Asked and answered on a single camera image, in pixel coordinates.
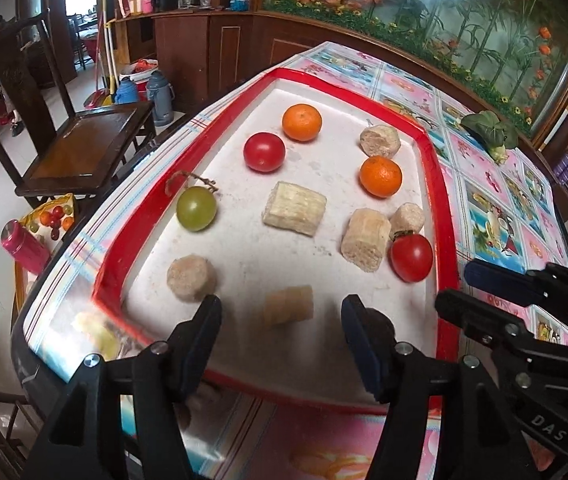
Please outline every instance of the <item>peeled sugarcane chunk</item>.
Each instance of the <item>peeled sugarcane chunk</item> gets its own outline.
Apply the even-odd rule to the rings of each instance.
[[[368,156],[381,155],[385,158],[393,158],[402,143],[396,128],[386,124],[377,124],[362,130],[360,145]]]
[[[166,284],[178,300],[195,302],[215,291],[217,277],[210,261],[189,254],[169,266]]]
[[[262,315],[266,328],[291,321],[312,319],[312,287],[290,286],[267,294]]]
[[[342,256],[364,272],[375,272],[386,252],[391,222],[372,209],[356,209],[342,239]]]
[[[424,211],[417,204],[406,202],[391,216],[391,240],[401,231],[419,233],[424,227]]]
[[[315,236],[325,209],[324,195],[297,184],[278,182],[270,192],[262,222],[272,227]]]

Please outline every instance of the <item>chair seat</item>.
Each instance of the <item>chair seat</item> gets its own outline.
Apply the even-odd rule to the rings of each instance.
[[[24,174],[19,196],[95,194],[110,182],[133,138],[149,118],[152,102],[78,112]]]

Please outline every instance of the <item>tray red rim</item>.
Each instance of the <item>tray red rim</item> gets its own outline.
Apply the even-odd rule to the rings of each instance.
[[[440,163],[429,136],[421,126],[411,122],[404,116],[378,103],[333,84],[316,76],[298,72],[288,68],[275,68],[261,76],[254,84],[245,89],[240,95],[211,121],[184,152],[164,171],[160,179],[136,207],[133,214],[126,220],[112,244],[107,250],[93,286],[91,299],[110,322],[132,336],[144,345],[151,344],[154,339],[149,338],[142,330],[118,314],[122,312],[122,289],[138,254],[144,247],[157,221],[162,217],[168,205],[174,199],[186,178],[171,176],[177,170],[192,171],[209,152],[211,147],[224,134],[232,122],[250,105],[250,103],[273,82],[278,79],[289,80],[317,89],[325,94],[351,104],[378,119],[395,126],[410,136],[416,143],[424,169],[427,195],[430,203],[434,224],[435,257],[436,257],[436,290],[445,288],[458,288],[458,266],[456,260],[455,237],[453,231],[448,193]],[[456,361],[458,357],[459,329],[454,325],[438,318],[436,358]],[[369,409],[363,405],[346,405],[337,403],[304,400],[266,390],[243,381],[232,378],[221,372],[206,370],[205,377],[213,382],[231,387],[233,389],[263,397],[275,402],[286,402],[303,406],[330,408],[343,413],[362,413],[377,415],[385,412],[382,406],[371,406]]]

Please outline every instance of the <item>gray thermos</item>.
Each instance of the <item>gray thermos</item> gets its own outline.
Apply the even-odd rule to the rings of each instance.
[[[153,122],[155,126],[166,126],[173,122],[173,87],[159,70],[151,74],[146,83],[146,97],[154,102]]]

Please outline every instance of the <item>blue thermos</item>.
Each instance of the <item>blue thermos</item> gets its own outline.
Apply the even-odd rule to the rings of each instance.
[[[159,70],[151,74],[146,83],[146,97],[152,101],[155,126],[166,126],[173,122],[173,87]]]
[[[129,77],[123,77],[120,87],[115,92],[115,104],[136,103],[139,101],[138,86]]]

